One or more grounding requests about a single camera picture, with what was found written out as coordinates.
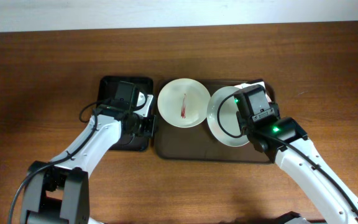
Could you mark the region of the grey white plate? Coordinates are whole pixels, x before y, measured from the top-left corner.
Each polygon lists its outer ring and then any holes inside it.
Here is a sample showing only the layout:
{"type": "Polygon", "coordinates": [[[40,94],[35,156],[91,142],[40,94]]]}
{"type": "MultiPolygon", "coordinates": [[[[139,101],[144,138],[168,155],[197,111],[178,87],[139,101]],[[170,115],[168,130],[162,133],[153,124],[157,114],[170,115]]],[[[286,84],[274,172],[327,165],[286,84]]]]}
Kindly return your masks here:
{"type": "MultiPolygon", "coordinates": [[[[207,108],[207,122],[210,131],[213,136],[221,143],[230,146],[230,147],[240,147],[249,143],[247,136],[242,136],[241,138],[232,138],[228,136],[218,124],[217,112],[218,106],[225,97],[236,92],[239,88],[235,86],[225,86],[217,91],[215,91],[208,103],[207,108]]],[[[224,102],[221,107],[219,118],[222,127],[231,135],[238,136],[240,135],[239,123],[237,121],[236,113],[238,112],[238,107],[236,101],[232,96],[224,102]]]]}

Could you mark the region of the cream plate with red stain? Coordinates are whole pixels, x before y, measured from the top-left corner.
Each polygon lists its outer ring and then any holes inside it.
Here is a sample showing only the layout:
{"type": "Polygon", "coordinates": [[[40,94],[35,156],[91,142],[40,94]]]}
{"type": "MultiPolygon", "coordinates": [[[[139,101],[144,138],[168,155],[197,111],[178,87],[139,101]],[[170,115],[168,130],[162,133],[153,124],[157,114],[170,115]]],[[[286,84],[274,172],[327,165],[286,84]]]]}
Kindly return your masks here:
{"type": "Polygon", "coordinates": [[[161,117],[172,126],[192,128],[206,119],[211,95],[199,81],[179,78],[168,82],[158,94],[161,117]]]}

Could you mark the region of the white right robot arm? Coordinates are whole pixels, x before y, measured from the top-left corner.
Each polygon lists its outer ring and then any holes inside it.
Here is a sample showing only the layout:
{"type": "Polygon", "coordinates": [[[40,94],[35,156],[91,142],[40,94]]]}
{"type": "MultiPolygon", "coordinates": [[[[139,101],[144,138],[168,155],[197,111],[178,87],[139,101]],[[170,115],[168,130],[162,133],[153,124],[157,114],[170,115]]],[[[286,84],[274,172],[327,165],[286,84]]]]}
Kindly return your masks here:
{"type": "Polygon", "coordinates": [[[358,197],[327,165],[307,132],[293,118],[280,117],[265,88],[248,86],[233,97],[241,133],[299,185],[326,223],[358,223],[358,197]]]}

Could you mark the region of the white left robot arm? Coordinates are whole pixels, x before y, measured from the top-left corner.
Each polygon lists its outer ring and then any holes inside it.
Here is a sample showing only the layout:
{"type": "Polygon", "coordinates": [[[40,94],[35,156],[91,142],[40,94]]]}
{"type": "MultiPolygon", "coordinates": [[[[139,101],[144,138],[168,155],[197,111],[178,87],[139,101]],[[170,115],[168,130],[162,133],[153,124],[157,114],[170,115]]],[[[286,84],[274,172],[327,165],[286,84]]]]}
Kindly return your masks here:
{"type": "Polygon", "coordinates": [[[101,105],[83,132],[49,162],[35,161],[21,183],[21,223],[95,223],[89,178],[105,153],[125,134],[151,138],[156,117],[101,105]]]}

